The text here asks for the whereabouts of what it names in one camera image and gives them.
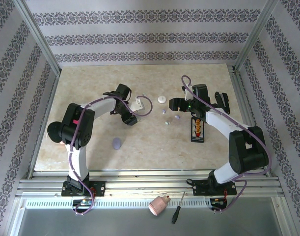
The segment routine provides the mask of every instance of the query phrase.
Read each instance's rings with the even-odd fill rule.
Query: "marble tabletop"
[[[125,125],[120,115],[104,114],[96,119],[86,149],[88,169],[218,168],[228,161],[228,140],[205,124],[205,142],[192,143],[191,115],[168,109],[169,99],[184,97],[181,89],[184,74],[191,77],[193,85],[207,85],[211,102],[215,102],[216,91],[227,93],[231,116],[242,121],[226,64],[70,66],[62,70],[47,126],[62,121],[70,103],[88,103],[122,83],[131,88],[131,100],[145,93],[153,102],[153,111],[134,126]],[[167,98],[165,104],[158,103],[160,95]],[[148,102],[143,103],[148,110]],[[115,137],[122,141],[119,150],[112,147]],[[65,146],[52,142],[46,133],[35,170],[68,170]]]

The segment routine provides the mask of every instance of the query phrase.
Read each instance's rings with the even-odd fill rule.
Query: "small purple object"
[[[121,140],[120,140],[120,138],[114,138],[114,139],[112,140],[112,146],[113,146],[113,148],[114,148],[115,150],[119,150],[120,147],[121,147]]]

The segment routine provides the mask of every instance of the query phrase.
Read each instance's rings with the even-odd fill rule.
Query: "metal extrusion bar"
[[[16,236],[19,234],[21,222],[26,209],[26,203],[26,199],[14,200],[4,235]]]
[[[285,197],[272,198],[272,202],[283,235],[298,236],[298,231]]]
[[[261,33],[261,30],[263,29],[264,25],[268,21],[269,16],[271,15],[273,9],[275,8],[278,0],[267,0],[265,6],[263,7],[261,14],[259,15],[258,20],[254,24],[254,27],[252,28],[250,35],[240,51],[238,58],[235,63],[235,70],[239,71],[246,60],[252,46],[257,41],[257,38],[259,37],[259,34]]]
[[[43,137],[43,135],[45,133],[45,130],[46,130],[47,120],[48,120],[48,117],[50,115],[50,111],[51,111],[52,104],[53,104],[53,101],[54,101],[54,96],[55,96],[56,89],[57,89],[57,86],[58,86],[58,81],[59,81],[59,75],[56,76],[53,91],[51,93],[51,97],[49,99],[49,103],[48,103],[48,106],[47,106],[47,109],[46,109],[45,117],[44,117],[44,120],[43,120],[43,123],[42,123],[41,132],[40,132],[39,138],[38,138],[37,143],[36,143],[35,152],[34,152],[33,157],[32,157],[30,168],[28,170],[27,178],[29,178],[29,179],[31,179],[33,177],[37,156],[38,156],[38,153],[39,153],[40,148],[41,148],[42,137]]]
[[[227,70],[228,70],[228,73],[229,74],[234,74],[235,72],[234,72],[234,68],[232,67],[232,66],[227,66]]]
[[[161,194],[180,198],[184,191],[189,197],[194,198],[192,188],[186,183],[186,180],[188,178],[206,179],[209,172],[210,170],[97,171],[90,172],[90,180],[106,181],[104,198],[148,199]],[[35,177],[32,179],[21,180],[16,197],[23,199],[61,198],[62,183],[66,180],[67,175],[65,173],[63,176],[63,173],[59,172],[58,176],[47,175],[48,177],[35,173]],[[277,177],[256,176],[241,179],[248,182],[241,197],[284,196]],[[236,182],[237,191],[240,191],[243,185],[243,182]]]
[[[249,107],[249,104],[246,102],[246,95],[244,87],[240,81],[240,77],[238,72],[235,73],[229,73],[233,89],[236,95],[237,103],[243,118],[243,122],[249,126],[255,126],[255,122],[253,120],[251,110]]]
[[[26,1],[25,0],[13,0],[13,2],[15,4],[15,6],[17,7],[17,9],[19,10],[22,18],[26,22],[27,26],[29,27],[35,41],[40,46],[47,61],[51,65],[51,68],[53,69],[55,75],[59,76],[60,72],[61,72],[61,68],[60,68],[54,54],[50,50],[50,47],[49,47],[45,37],[43,36],[40,28],[38,27],[31,11],[29,10]]]

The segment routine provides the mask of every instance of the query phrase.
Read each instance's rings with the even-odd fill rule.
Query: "patterned wallpaper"
[[[266,0],[27,0],[60,66],[233,65]]]
[[[277,4],[240,73],[300,235],[300,0]]]
[[[55,74],[10,0],[0,0],[0,235],[41,132]]]

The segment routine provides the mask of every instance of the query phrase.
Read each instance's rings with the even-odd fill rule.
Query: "purple cable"
[[[89,191],[90,196],[91,196],[91,199],[92,199],[92,203],[91,203],[90,207],[89,207],[86,211],[84,211],[83,213],[78,213],[78,212],[77,212],[77,209],[78,209],[79,206],[76,207],[76,208],[73,210],[76,214],[84,215],[84,214],[88,213],[88,212],[92,209],[92,207],[93,207],[94,196],[93,196],[92,191],[89,189],[89,187],[88,187],[85,183],[83,183],[83,181],[80,179],[79,175],[77,174],[77,172],[75,171],[75,168],[74,168],[73,165],[72,165],[71,157],[72,157],[72,151],[73,151],[73,144],[75,143],[76,136],[77,136],[77,133],[78,133],[78,131],[79,131],[80,123],[81,123],[81,120],[82,120],[82,118],[83,118],[83,115],[84,115],[85,110],[86,110],[88,107],[92,106],[93,104],[95,104],[95,103],[97,103],[97,102],[100,102],[100,101],[103,101],[103,100],[105,100],[105,99],[109,99],[109,98],[114,98],[114,99],[118,99],[119,101],[121,101],[121,102],[127,107],[127,109],[130,111],[130,113],[132,113],[132,114],[135,115],[135,116],[145,117],[145,116],[147,116],[148,114],[150,114],[150,113],[152,112],[152,110],[153,110],[153,104],[152,104],[151,100],[150,100],[149,98],[147,98],[146,96],[137,96],[137,97],[136,97],[136,98],[145,98],[146,100],[148,100],[148,101],[150,102],[151,109],[150,109],[150,111],[149,111],[148,113],[146,113],[146,114],[144,114],[144,115],[139,115],[139,114],[137,114],[137,113],[134,113],[134,112],[129,108],[129,106],[126,104],[126,102],[125,102],[123,99],[121,99],[120,97],[117,97],[117,96],[107,96],[107,97],[99,98],[99,99],[97,99],[97,100],[94,100],[94,101],[88,103],[88,104],[83,108],[83,110],[82,110],[82,112],[81,112],[81,115],[80,115],[80,118],[79,118],[79,120],[78,120],[78,124],[77,124],[76,130],[75,130],[75,133],[74,133],[74,135],[73,135],[73,137],[72,137],[72,141],[71,141],[71,143],[70,143],[69,165],[70,165],[70,168],[71,168],[73,174],[77,177],[78,181],[83,185],[83,187],[85,187],[85,188],[87,189],[87,191]]]
[[[241,191],[239,192],[239,194],[234,198],[234,200],[226,208],[219,209],[218,207],[214,207],[214,208],[219,209],[219,210],[216,210],[216,212],[222,213],[222,212],[230,209],[233,206],[233,204],[237,201],[237,199],[239,198],[239,196],[243,193],[243,191],[245,190],[245,188],[247,186],[247,180],[237,180],[236,182],[245,182],[245,184],[244,184],[243,188],[241,189]]]
[[[253,176],[253,175],[264,175],[265,173],[267,173],[272,165],[272,158],[271,155],[267,149],[267,147],[264,145],[264,143],[257,137],[255,136],[253,133],[251,133],[248,129],[246,129],[245,127],[243,127],[242,125],[240,125],[238,122],[234,121],[229,115],[227,115],[225,112],[221,112],[218,109],[216,109],[215,107],[211,106],[210,104],[208,104],[207,102],[203,101],[202,99],[200,99],[199,97],[197,97],[192,91],[191,89],[185,84],[184,82],[184,77],[186,77],[187,79],[189,79],[189,84],[191,84],[191,79],[187,76],[187,75],[183,75],[181,77],[181,82],[183,83],[183,85],[185,86],[185,88],[188,90],[188,92],[194,96],[198,101],[202,102],[204,105],[208,106],[209,108],[211,108],[212,110],[216,111],[218,114],[224,116],[226,119],[228,119],[230,122],[232,122],[233,124],[235,124],[237,127],[240,127],[241,129],[243,129],[244,131],[246,131],[249,135],[251,135],[264,149],[264,151],[267,153],[268,159],[269,159],[269,163],[268,163],[268,167],[259,173],[244,173],[242,175],[238,175],[235,178],[232,179],[232,181],[237,180],[238,178],[242,177],[242,176]]]

